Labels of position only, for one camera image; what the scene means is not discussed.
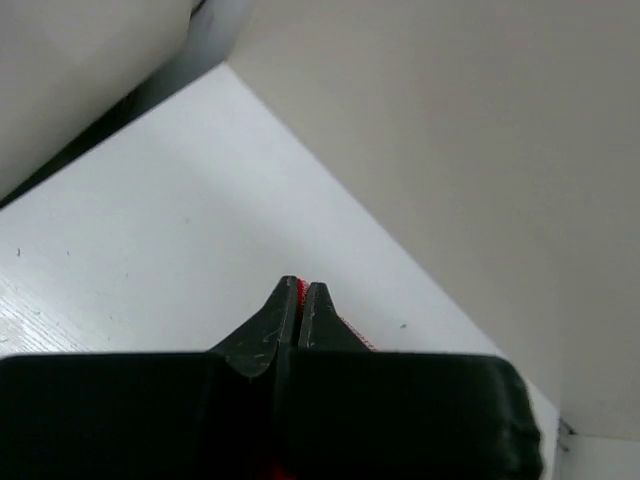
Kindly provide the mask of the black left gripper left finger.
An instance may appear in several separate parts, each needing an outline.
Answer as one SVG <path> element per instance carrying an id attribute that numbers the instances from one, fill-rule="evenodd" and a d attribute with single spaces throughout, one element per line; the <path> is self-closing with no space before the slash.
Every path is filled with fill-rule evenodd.
<path id="1" fill-rule="evenodd" d="M 1 362 L 5 479 L 282 479 L 274 427 L 298 281 L 215 347 Z"/>

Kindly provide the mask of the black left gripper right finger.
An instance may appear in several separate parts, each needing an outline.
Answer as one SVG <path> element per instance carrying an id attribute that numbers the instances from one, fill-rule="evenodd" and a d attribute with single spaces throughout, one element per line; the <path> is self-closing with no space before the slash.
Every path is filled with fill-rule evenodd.
<path id="1" fill-rule="evenodd" d="M 282 469 L 295 477 L 288 425 L 295 344 L 282 351 L 277 421 Z M 376 351 L 352 361 L 348 401 L 364 434 L 357 479 L 538 479 L 541 434 L 527 387 L 491 355 Z"/>

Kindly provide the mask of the pink and red pillowcase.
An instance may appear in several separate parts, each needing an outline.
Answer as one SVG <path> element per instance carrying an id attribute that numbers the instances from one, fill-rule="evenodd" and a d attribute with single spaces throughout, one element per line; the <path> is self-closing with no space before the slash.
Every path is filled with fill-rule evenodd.
<path id="1" fill-rule="evenodd" d="M 289 454 L 298 479 L 357 479 L 363 462 L 357 440 L 364 434 L 348 401 L 361 383 L 352 361 L 374 352 L 338 315 L 326 284 L 298 283 Z"/>

